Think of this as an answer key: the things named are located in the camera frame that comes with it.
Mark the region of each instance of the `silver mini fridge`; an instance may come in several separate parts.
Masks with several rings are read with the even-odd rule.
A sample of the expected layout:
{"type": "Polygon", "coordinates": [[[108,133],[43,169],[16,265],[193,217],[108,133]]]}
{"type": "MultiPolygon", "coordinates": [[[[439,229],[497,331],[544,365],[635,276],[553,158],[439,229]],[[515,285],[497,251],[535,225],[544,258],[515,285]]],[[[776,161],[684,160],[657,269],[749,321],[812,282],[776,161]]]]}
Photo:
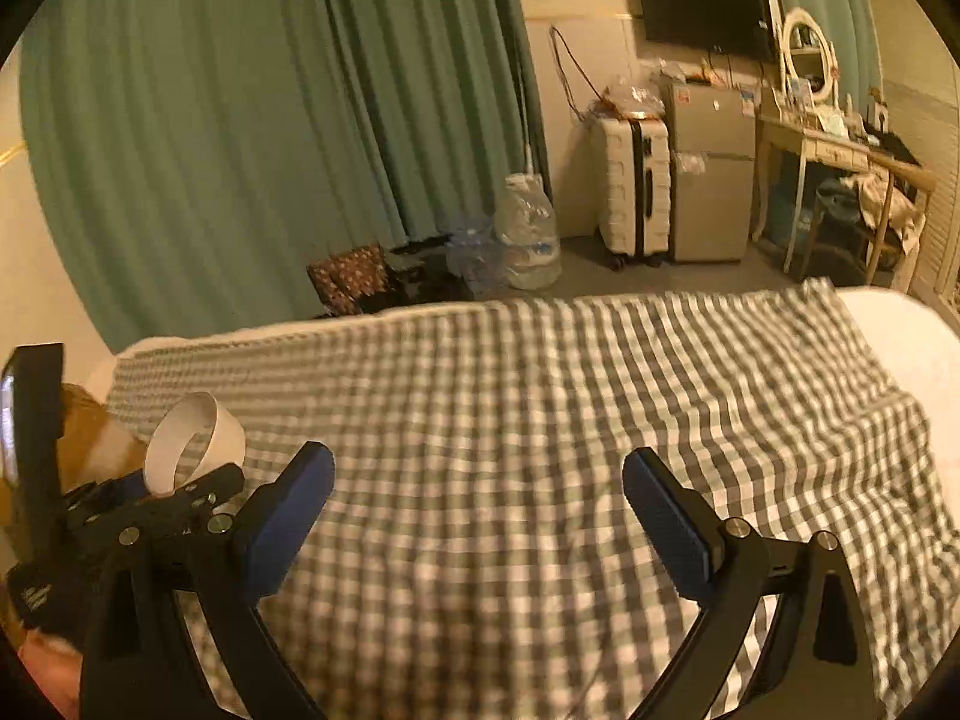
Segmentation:
{"type": "Polygon", "coordinates": [[[665,96],[674,152],[673,258],[740,260],[754,198],[754,98],[697,84],[671,84],[665,96]]]}

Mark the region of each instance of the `mirror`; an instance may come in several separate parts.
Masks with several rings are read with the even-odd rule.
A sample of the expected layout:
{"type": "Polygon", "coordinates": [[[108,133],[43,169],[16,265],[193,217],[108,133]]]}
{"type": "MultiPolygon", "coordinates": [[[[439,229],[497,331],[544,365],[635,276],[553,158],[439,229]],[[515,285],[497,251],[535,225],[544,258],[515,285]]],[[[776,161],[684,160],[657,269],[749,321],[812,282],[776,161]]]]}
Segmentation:
{"type": "Polygon", "coordinates": [[[813,103],[825,103],[833,94],[836,59],[829,41],[813,16],[794,8],[784,19],[781,33],[781,72],[786,79],[807,79],[813,103]]]}

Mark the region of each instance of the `suitcase handle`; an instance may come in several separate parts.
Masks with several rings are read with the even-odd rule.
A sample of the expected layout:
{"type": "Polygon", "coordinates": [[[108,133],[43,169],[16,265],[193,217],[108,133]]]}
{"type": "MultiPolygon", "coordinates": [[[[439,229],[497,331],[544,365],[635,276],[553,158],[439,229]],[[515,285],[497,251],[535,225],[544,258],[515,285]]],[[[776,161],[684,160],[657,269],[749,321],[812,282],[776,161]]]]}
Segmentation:
{"type": "Polygon", "coordinates": [[[644,184],[646,187],[646,191],[643,193],[644,204],[646,205],[644,213],[646,218],[651,218],[654,215],[654,172],[652,170],[647,170],[644,184]]]}

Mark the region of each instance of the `bed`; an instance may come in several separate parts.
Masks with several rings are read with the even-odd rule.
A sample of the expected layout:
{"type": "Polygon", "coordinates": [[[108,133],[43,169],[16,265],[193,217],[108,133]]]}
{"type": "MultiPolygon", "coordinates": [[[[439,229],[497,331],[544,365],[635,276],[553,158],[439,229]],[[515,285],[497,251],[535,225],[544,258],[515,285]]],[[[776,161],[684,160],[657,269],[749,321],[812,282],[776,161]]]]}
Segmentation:
{"type": "MultiPolygon", "coordinates": [[[[878,713],[896,717],[957,629],[957,381],[960,343],[929,309],[808,281],[152,338],[88,386],[142,437],[212,391],[247,430],[250,488],[303,440],[333,449],[328,507],[261,604],[331,716],[629,715],[696,616],[618,487],[624,455],[653,445],[722,517],[840,536],[878,713]]],[[[736,705],[772,611],[715,714],[736,705]]]]}

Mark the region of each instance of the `roll of white tape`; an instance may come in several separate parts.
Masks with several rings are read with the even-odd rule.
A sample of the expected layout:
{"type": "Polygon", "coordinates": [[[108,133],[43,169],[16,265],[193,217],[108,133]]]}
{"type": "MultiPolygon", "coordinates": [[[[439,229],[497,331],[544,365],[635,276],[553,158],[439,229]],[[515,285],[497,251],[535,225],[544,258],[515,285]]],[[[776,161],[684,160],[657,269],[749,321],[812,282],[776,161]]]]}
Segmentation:
{"type": "Polygon", "coordinates": [[[169,495],[174,491],[176,464],[186,446],[198,432],[210,427],[210,442],[186,481],[199,479],[227,463],[243,466],[247,453],[243,426],[209,392],[194,392],[167,412],[147,445],[143,481],[151,495],[169,495]]]}

